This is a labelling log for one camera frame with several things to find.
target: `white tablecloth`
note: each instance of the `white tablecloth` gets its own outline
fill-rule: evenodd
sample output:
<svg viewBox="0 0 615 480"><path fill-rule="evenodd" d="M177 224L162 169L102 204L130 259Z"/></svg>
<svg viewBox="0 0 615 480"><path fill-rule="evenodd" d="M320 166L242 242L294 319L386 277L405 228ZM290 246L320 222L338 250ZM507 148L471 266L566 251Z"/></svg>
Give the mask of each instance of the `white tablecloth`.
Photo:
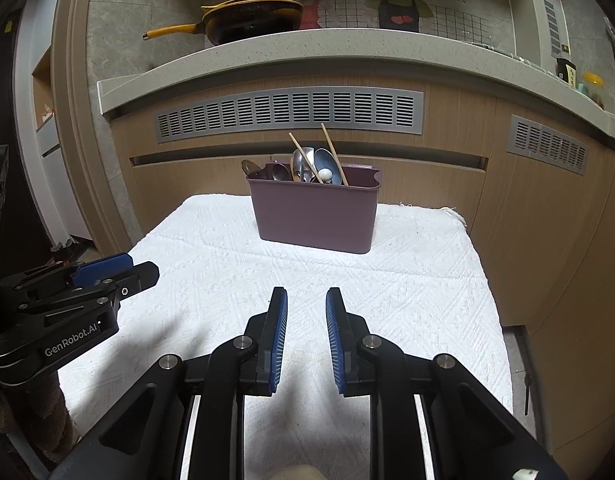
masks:
<svg viewBox="0 0 615 480"><path fill-rule="evenodd" d="M246 398L247 480L299 463L331 480L367 478L369 398L337 393L325 320L331 286L371 332L408 354L455 355L511 411L494 299L451 210L379 204L372 249L347 254L260 240L249 197L193 196L130 254L158 265L158 285L123 301L119 332L59 372L81 433L162 354L207 354L242 333L277 285L289 303L282 373L273 397Z"/></svg>

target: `frying pan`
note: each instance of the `frying pan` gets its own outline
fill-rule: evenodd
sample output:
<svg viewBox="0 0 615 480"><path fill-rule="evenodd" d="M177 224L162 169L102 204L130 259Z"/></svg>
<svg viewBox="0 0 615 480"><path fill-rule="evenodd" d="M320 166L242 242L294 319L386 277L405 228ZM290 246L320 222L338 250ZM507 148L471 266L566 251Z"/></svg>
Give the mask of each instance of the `frying pan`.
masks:
<svg viewBox="0 0 615 480"><path fill-rule="evenodd" d="M144 40L174 32L205 34L214 45L254 36L297 30L303 6L293 0L229 0L201 7L205 14L200 23L155 28L143 34Z"/></svg>

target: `dark door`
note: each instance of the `dark door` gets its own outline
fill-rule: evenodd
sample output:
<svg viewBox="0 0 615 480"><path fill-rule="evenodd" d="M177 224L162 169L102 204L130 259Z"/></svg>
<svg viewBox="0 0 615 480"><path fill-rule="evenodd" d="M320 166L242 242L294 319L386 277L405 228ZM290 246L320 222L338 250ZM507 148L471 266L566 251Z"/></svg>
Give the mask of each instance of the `dark door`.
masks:
<svg viewBox="0 0 615 480"><path fill-rule="evenodd" d="M52 256L52 243L32 199L16 137L12 76L21 12L21 9L12 12L0 27L0 144L10 147L0 228L1 277L45 265Z"/></svg>

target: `cartoon boy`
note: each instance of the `cartoon boy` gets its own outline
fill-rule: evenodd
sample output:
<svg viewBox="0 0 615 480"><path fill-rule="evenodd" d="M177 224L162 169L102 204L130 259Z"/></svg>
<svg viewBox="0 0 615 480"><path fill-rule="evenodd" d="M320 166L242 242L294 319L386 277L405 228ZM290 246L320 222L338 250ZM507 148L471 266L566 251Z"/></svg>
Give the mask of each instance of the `cartoon boy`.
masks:
<svg viewBox="0 0 615 480"><path fill-rule="evenodd" d="M379 28L418 32L420 18L433 18L423 0L367 0L367 6L379 10Z"/></svg>

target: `metal vent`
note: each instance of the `metal vent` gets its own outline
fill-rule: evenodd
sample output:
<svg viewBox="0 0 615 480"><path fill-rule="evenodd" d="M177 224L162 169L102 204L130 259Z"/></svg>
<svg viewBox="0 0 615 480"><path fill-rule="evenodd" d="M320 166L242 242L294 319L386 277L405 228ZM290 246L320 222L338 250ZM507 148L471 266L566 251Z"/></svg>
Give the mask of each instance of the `metal vent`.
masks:
<svg viewBox="0 0 615 480"><path fill-rule="evenodd" d="M319 128L420 134L423 93L389 88L320 86L246 92L154 115L158 142L255 130Z"/></svg>
<svg viewBox="0 0 615 480"><path fill-rule="evenodd" d="M552 56L558 57L561 52L561 37L558 33L558 20L556 19L555 7L547 0L543 0L545 13L547 14L547 26L549 27Z"/></svg>
<svg viewBox="0 0 615 480"><path fill-rule="evenodd" d="M553 166L585 174L588 147L543 124L523 117L511 117L508 152L529 156Z"/></svg>

